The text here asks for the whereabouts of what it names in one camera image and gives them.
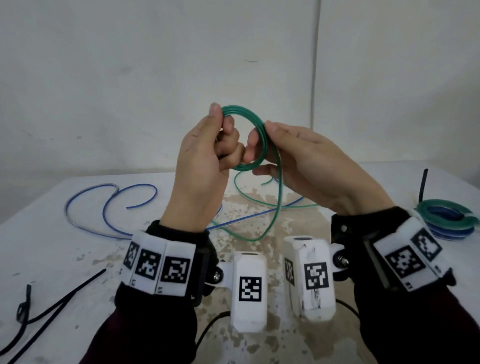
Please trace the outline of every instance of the tabletop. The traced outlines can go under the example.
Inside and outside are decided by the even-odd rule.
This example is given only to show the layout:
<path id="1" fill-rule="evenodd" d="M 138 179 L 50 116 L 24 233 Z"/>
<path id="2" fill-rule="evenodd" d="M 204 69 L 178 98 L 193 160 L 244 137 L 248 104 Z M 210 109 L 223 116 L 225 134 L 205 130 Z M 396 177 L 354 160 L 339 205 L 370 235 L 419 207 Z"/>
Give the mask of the tabletop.
<path id="1" fill-rule="evenodd" d="M 401 207 L 413 208 L 418 198 L 424 168 L 429 168 L 424 199 L 448 199 L 480 212 L 480 191 L 425 162 L 363 163 L 370 173 Z M 236 191 L 231 174 L 217 220 L 234 218 L 265 210 Z M 277 185 L 261 185 L 267 177 L 255 177 L 247 172 L 239 176 L 239 187 L 250 196 L 269 203 L 277 198 Z M 31 315 L 35 316 L 55 303 L 103 268 L 106 273 L 84 287 L 63 309 L 18 363 L 68 364 L 77 363 L 85 353 L 93 335 L 113 312 L 113 298 L 119 284 L 120 269 L 127 240 L 119 241 L 92 235 L 69 224 L 64 216 L 65 202 L 78 191 L 100 183 L 115 183 L 120 188 L 136 183 L 151 183 L 158 196 L 148 205 L 127 210 L 126 206 L 148 200 L 153 190 L 137 187 L 114 199 L 108 208 L 108 219 L 116 227 L 133 232 L 145 229 L 161 217 L 173 186 L 174 173 L 128 174 L 114 176 L 76 177 L 64 180 L 38 200 L 0 225 L 0 346 L 16 335 L 20 324 L 15 312 L 25 299 L 25 286 L 32 284 Z M 106 233 L 111 231 L 102 220 L 102 207 L 114 192 L 113 187 L 89 191 L 73 202 L 72 217 Z M 298 195 L 285 189 L 284 202 Z M 313 235 L 330 239 L 332 211 L 312 207 L 282 210 L 267 236 L 256 243 L 231 237 L 215 230 L 211 239 L 220 258 L 228 260 L 233 251 L 259 251 L 268 260 L 268 322 L 266 332 L 240 334 L 228 318 L 217 321 L 207 333 L 195 363 L 375 363 L 363 343 L 357 318 L 342 306 L 331 321 L 312 324 L 300 321 L 286 309 L 280 245 L 288 235 Z M 244 236 L 260 234 L 272 214 L 248 219 L 232 225 Z M 480 234 L 474 233 L 463 242 L 440 241 L 457 278 L 451 288 L 463 306 L 480 323 Z M 336 296 L 355 306 L 350 280 L 335 282 Z M 226 289 L 215 289 L 196 308 L 198 336 L 218 313 L 230 309 L 231 297 Z M 41 327 L 40 320 L 27 327 L 24 337 L 7 355 L 6 363 Z"/>

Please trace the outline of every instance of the green and blue wire spool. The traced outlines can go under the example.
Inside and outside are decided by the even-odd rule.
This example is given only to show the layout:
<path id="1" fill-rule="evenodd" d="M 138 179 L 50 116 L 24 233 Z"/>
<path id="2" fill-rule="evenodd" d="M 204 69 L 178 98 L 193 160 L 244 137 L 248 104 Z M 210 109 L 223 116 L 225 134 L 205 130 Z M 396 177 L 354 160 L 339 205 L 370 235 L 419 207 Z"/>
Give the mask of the green and blue wire spool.
<path id="1" fill-rule="evenodd" d="M 463 205 L 448 200 L 424 200 L 423 189 L 428 170 L 423 172 L 417 212 L 425 220 L 432 234 L 443 240 L 461 241 L 480 226 L 480 220 Z"/>

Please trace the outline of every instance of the white plastic housing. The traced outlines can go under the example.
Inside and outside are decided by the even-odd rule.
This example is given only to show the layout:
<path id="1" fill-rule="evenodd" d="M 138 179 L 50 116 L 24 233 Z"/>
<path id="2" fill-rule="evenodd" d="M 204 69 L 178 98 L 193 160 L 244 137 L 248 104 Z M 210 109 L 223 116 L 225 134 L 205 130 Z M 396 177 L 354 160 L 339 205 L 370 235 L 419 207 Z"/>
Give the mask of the white plastic housing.
<path id="1" fill-rule="evenodd" d="M 267 260 L 261 253 L 234 254 L 231 323 L 238 332 L 261 332 L 267 324 Z"/>
<path id="2" fill-rule="evenodd" d="M 329 244 L 312 236 L 288 236 L 283 258 L 287 307 L 309 321 L 330 320 L 336 304 Z"/>

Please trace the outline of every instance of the wrist-mounted device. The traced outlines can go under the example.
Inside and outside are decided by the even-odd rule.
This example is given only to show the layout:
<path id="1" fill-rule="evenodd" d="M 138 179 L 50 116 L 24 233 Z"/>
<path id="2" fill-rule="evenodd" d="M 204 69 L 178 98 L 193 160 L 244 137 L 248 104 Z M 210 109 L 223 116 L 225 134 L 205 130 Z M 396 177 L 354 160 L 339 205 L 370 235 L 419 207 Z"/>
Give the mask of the wrist-mounted device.
<path id="1" fill-rule="evenodd" d="M 172 304 L 198 306 L 204 285 L 232 292 L 231 323 L 238 332 L 259 332 L 267 318 L 267 260 L 257 252 L 235 252 L 207 276 L 210 251 L 138 231 L 120 270 L 121 281 Z"/>
<path id="2" fill-rule="evenodd" d="M 367 256 L 385 289 L 411 292 L 440 279 L 446 284 L 455 284 L 442 247 L 416 217 L 407 219 L 396 232 L 374 243 L 364 243 L 369 245 Z M 312 236 L 284 239 L 285 297 L 288 308 L 296 316 L 310 321 L 333 317 L 336 311 L 333 281 L 348 276 L 350 262 L 345 253 L 344 245 L 329 244 Z"/>

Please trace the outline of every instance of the forearm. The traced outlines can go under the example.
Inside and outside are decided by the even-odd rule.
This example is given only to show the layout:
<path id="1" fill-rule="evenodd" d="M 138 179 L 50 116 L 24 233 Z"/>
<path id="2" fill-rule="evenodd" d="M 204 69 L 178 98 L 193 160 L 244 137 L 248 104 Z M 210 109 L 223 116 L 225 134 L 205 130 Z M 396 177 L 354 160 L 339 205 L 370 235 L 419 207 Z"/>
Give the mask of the forearm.
<path id="1" fill-rule="evenodd" d="M 406 211 L 395 207 L 332 220 L 332 240 L 346 246 L 365 344 L 379 363 L 473 353 L 473 343 L 480 342 L 479 328 L 444 280 L 411 293 L 393 291 L 384 287 L 375 269 L 373 250 L 365 241 L 374 243 L 395 232 L 408 218 Z M 389 280 L 396 279 L 387 268 L 384 271 Z"/>
<path id="2" fill-rule="evenodd" d="M 146 232 L 213 249 L 206 231 L 178 231 L 160 226 L 157 220 Z M 212 253 L 211 259 L 217 262 L 215 252 Z M 204 294 L 212 289 L 205 288 Z M 193 307 L 172 304 L 164 296 L 150 295 L 123 283 L 117 289 L 115 306 L 113 314 L 95 334 L 81 364 L 182 364 L 195 359 L 197 319 Z"/>

